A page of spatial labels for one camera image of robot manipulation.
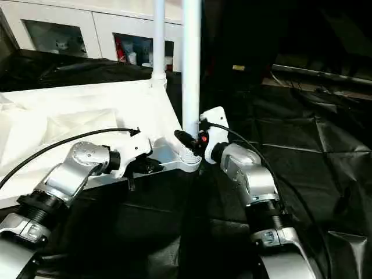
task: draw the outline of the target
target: red object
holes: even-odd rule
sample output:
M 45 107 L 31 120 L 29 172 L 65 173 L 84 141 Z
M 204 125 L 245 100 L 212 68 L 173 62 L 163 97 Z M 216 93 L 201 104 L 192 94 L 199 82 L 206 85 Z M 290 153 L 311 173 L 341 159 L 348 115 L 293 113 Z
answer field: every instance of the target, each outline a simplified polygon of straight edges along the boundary
M 115 38 L 115 45 L 116 45 L 116 54 L 117 54 L 117 60 L 119 62 L 126 62 L 126 53 L 124 52 L 123 46 L 121 45 L 121 41 L 119 38 Z

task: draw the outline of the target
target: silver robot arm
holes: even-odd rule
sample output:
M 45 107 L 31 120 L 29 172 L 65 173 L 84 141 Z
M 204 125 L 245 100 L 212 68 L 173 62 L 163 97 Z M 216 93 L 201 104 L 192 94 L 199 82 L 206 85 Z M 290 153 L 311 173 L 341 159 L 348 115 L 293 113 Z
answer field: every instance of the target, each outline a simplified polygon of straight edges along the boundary
M 204 123 L 228 127 L 223 108 L 201 115 Z M 238 144 L 229 144 L 228 131 L 210 125 L 193 139 L 183 131 L 175 136 L 195 155 L 220 168 L 234 183 L 246 213 L 251 241 L 257 252 L 259 278 L 316 279 L 305 250 L 285 209 L 273 175 L 262 166 L 260 156 Z
M 88 178 L 102 173 L 122 177 L 131 162 L 151 151 L 149 140 L 141 133 L 114 151 L 90 142 L 74 144 L 66 159 L 31 194 L 17 200 L 21 204 L 17 213 L 7 215 L 0 223 L 0 278 L 34 278 L 38 248 L 47 243 Z

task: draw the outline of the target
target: wire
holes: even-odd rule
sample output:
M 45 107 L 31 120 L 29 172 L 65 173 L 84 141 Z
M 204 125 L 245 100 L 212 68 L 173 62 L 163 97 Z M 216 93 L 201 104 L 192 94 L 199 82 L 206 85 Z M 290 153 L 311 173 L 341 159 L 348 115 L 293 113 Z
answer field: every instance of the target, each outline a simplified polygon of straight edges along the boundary
M 262 153 L 253 144 L 251 144 L 247 139 L 245 139 L 242 135 L 238 134 L 237 132 L 233 131 L 230 128 L 227 128 L 227 127 L 222 126 L 222 125 L 219 125 L 219 124 L 214 124 L 214 123 L 208 122 L 208 123 L 205 123 L 205 125 L 208 125 L 210 127 L 217 127 L 217 128 L 223 129 L 223 130 L 228 131 L 229 133 L 235 135 L 239 139 L 241 139 L 249 148 L 251 148 L 253 151 L 255 151 L 260 156 L 260 158 L 261 158 L 262 162 L 264 163 L 264 165 L 267 167 L 267 169 L 269 170 L 269 172 L 273 175 L 273 179 L 274 179 L 274 182 L 276 183 L 276 185 L 277 185 L 277 181 L 278 181 L 278 178 L 279 178 L 282 182 L 284 182 L 285 185 L 288 186 L 288 188 L 290 188 L 292 190 L 292 192 L 296 195 L 296 197 L 298 198 L 298 200 L 302 204 L 302 206 L 303 206 L 306 214 L 309 216 L 310 221 L 313 223 L 313 225 L 317 229 L 318 234 L 320 235 L 322 246 L 324 247 L 324 250 L 325 250 L 325 258 L 326 258 L 327 267 L 328 267 L 328 269 L 327 269 L 327 271 L 328 271 L 328 273 L 327 273 L 328 277 L 327 278 L 328 279 L 332 279 L 332 261 L 331 261 L 331 256 L 330 256 L 331 253 L 330 253 L 329 247 L 327 245 L 326 238 L 324 236 L 324 233 L 323 233 L 322 229 L 318 225 L 318 222 L 315 220 L 314 215 L 313 215 L 312 211 L 310 210 L 310 208 L 308 207 L 305 199 L 300 194 L 300 192 L 296 189 L 296 187 L 294 187 L 287 179 L 285 179 L 280 174 L 276 174 L 273 171 L 273 168 L 270 166 L 270 163 L 262 155 Z M 325 274 L 326 273 L 321 268 L 321 265 L 319 264 L 319 262 L 318 262 L 317 259 L 316 259 L 316 262 L 317 262 L 317 265 L 319 266 L 319 270 L 322 273 L 323 278 L 326 278 L 325 277 Z
M 272 78 L 279 84 L 281 85 L 282 87 L 285 87 L 285 85 L 273 74 L 272 71 L 270 71 L 270 74 L 272 76 Z
M 90 131 L 84 134 L 80 135 L 75 135 L 70 138 L 66 138 L 62 141 L 56 142 L 50 146 L 47 146 L 43 148 L 42 150 L 39 150 L 35 154 L 32 154 L 30 157 L 27 159 L 23 160 L 21 163 L 19 163 L 14 169 L 12 169 L 0 182 L 0 189 L 4 186 L 4 184 L 17 172 L 19 171 L 22 167 L 24 167 L 26 164 L 30 163 L 32 160 L 35 158 L 39 157 L 40 155 L 44 154 L 45 152 L 59 146 L 62 144 L 66 144 L 70 141 L 78 140 L 79 138 L 84 138 L 89 135 L 95 135 L 95 134 L 102 134 L 102 133 L 108 133 L 108 132 L 129 132 L 131 135 L 135 135 L 139 133 L 139 130 L 133 130 L 133 129 L 128 129 L 128 128 L 109 128 L 109 129 L 102 129 L 102 130 L 96 130 L 96 131 Z

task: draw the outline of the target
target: white pole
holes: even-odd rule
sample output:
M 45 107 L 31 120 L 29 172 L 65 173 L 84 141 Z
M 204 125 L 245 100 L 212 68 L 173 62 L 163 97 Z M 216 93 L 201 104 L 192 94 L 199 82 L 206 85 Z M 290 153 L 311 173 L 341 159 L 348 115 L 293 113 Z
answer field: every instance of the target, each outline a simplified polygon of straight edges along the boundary
M 165 0 L 154 0 L 153 70 L 154 81 L 165 81 Z
M 182 124 L 194 138 L 199 133 L 201 6 L 201 0 L 183 0 Z

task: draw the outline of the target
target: metal rod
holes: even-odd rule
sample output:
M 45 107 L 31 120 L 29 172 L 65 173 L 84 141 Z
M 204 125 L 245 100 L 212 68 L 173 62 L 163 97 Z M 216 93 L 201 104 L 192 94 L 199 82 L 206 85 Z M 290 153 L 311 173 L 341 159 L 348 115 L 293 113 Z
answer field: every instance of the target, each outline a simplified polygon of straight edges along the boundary
M 183 130 L 197 138 L 201 52 L 201 0 L 183 0 Z
M 328 78 L 334 81 L 351 81 L 351 82 L 359 83 L 359 84 L 372 85 L 371 80 L 365 80 L 365 79 L 357 78 L 357 77 L 348 77 L 348 76 L 344 76 L 341 74 L 332 74 L 332 73 L 327 73 L 324 71 L 315 71 L 315 70 L 284 66 L 284 65 L 277 65 L 277 64 L 273 64 L 272 69 L 274 71 L 286 71 L 289 73 L 299 73 L 299 74 L 307 74 L 308 76 L 324 77 L 324 78 Z
M 154 35 L 153 35 L 153 80 L 166 78 L 165 57 L 165 0 L 156 0 L 154 3 Z

